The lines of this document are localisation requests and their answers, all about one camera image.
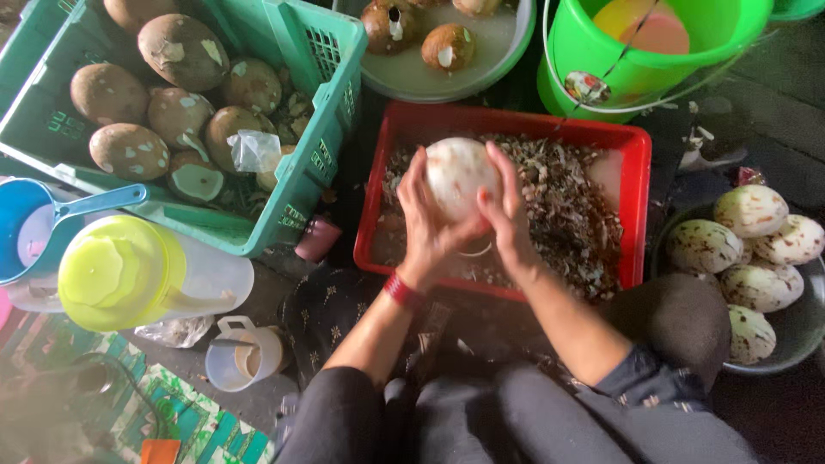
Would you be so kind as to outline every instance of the green bucket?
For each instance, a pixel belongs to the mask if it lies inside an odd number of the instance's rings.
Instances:
[[[799,21],[825,11],[825,0],[776,0],[771,21]]]
[[[727,60],[722,67],[726,69],[759,37],[773,8],[773,0],[668,0],[691,36],[691,52],[657,54],[631,49],[604,79],[609,92],[602,93],[603,101],[582,105],[574,113],[577,101],[564,89],[565,79],[577,71],[601,78],[625,48],[592,21],[609,1],[561,0],[549,34],[550,0],[544,6],[547,41],[537,85],[544,106],[556,116],[627,122],[646,107],[660,104],[659,99],[667,91],[697,69]],[[549,63],[556,76],[550,72]]]

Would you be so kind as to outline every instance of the green patterned mat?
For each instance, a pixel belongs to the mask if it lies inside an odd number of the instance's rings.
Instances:
[[[109,354],[131,372],[161,416],[159,438],[181,440],[178,463],[267,464],[275,456],[276,445],[264,433],[222,410],[165,367],[147,366],[146,355],[117,332],[88,332],[65,315],[27,314],[0,350],[0,379],[66,367],[84,353]],[[158,426],[149,406],[126,379],[93,400],[104,412],[84,418],[84,425],[111,431],[113,464],[139,464],[141,443]],[[0,456],[3,462],[26,458],[2,445]]]

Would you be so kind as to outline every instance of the bucket label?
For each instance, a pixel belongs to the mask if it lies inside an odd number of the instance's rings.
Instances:
[[[572,71],[564,78],[564,90],[585,105],[594,107],[610,100],[611,88],[605,81],[584,71]]]

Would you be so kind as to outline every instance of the red plastic tray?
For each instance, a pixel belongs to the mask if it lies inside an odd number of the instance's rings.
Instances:
[[[372,238],[381,207],[381,181],[387,158],[396,145],[422,144],[455,135],[497,133],[528,135],[533,139],[550,137],[566,144],[593,146],[621,151],[619,219],[625,228],[621,240],[619,280],[623,288],[642,283],[644,271],[644,229],[648,214],[650,181],[650,136],[638,127],[568,119],[555,130],[561,118],[484,107],[456,105],[416,105],[390,102],[375,148],[375,159],[366,188],[364,212],[358,227],[354,258],[359,268],[389,275],[393,268],[372,262]],[[514,301],[524,301],[521,291],[460,278],[444,278],[442,286],[476,291]]]

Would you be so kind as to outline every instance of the red bracelet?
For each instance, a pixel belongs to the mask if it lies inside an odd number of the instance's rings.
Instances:
[[[384,284],[384,291],[401,306],[410,310],[418,310],[427,302],[425,295],[410,288],[395,272],[389,276],[389,280]]]

